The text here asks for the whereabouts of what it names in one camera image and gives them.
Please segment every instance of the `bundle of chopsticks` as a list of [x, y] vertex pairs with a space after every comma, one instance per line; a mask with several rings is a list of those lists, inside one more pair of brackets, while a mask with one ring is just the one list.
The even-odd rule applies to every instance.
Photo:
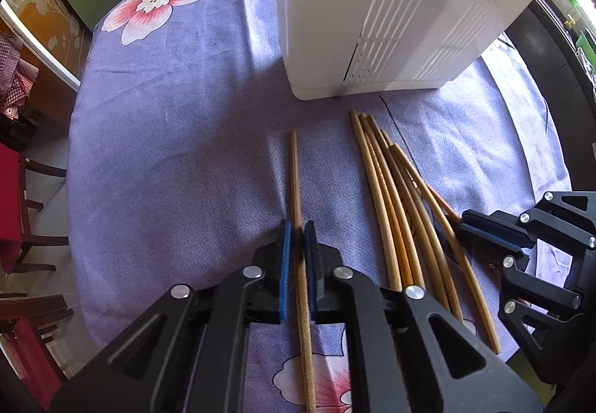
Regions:
[[358, 115], [355, 110], [350, 110], [350, 116], [377, 213], [389, 287], [397, 291], [409, 285], [426, 288], [419, 250], [437, 301], [463, 321], [451, 270], [424, 200], [449, 242], [478, 307], [489, 345], [498, 354], [500, 345], [495, 324], [470, 261], [445, 214], [454, 223], [460, 223], [460, 217], [422, 180], [403, 150], [378, 127], [373, 116]]

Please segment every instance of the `tiled floor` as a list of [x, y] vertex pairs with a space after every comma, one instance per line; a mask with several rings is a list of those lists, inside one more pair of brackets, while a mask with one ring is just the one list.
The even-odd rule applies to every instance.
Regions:
[[[68, 157], [67, 131], [47, 121], [38, 130], [34, 141], [24, 154], [40, 163], [65, 168]], [[30, 210], [34, 234], [68, 234], [65, 182], [65, 179], [28, 171], [28, 198], [44, 203], [43, 210]], [[100, 348], [94, 343], [85, 326], [73, 263], [70, 260], [70, 248], [34, 246], [25, 262], [51, 263], [56, 265], [57, 270], [0, 276], [0, 291], [26, 292], [30, 297], [53, 294], [64, 296], [68, 306], [74, 310], [74, 315], [59, 324], [60, 330], [57, 334], [54, 333], [57, 340], [50, 343], [48, 348], [66, 375], [74, 375], [99, 352]]]

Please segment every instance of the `chair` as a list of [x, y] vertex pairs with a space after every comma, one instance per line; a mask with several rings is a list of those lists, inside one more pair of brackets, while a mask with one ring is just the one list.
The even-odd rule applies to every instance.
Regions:
[[55, 271], [44, 263], [22, 263], [32, 246], [64, 246], [68, 236], [38, 236], [31, 234], [28, 208], [43, 209], [44, 205], [27, 198], [25, 171], [47, 176], [66, 177], [66, 170], [23, 158], [19, 153], [0, 144], [0, 264], [5, 273]]
[[[0, 334], [6, 339], [10, 356], [19, 364], [22, 385], [46, 410], [67, 378], [46, 346], [53, 337], [42, 336], [57, 329], [48, 324], [72, 314], [63, 296], [0, 300]], [[16, 375], [12, 368], [0, 368], [2, 383], [14, 382]]]

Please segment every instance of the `vent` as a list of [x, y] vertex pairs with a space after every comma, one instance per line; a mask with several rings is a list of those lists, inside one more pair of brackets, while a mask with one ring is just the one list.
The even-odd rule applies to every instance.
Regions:
[[442, 75], [449, 64], [457, 59], [494, 17], [493, 6], [481, 3], [470, 4], [454, 28], [413, 79], [417, 81], [442, 80]]
[[372, 0], [343, 80], [375, 82], [422, 0]]

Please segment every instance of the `checkered cloth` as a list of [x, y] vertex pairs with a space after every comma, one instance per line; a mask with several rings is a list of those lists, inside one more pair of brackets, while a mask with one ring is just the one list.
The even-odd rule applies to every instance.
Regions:
[[0, 112], [12, 120], [29, 97], [38, 69], [20, 59], [23, 43], [0, 32]]

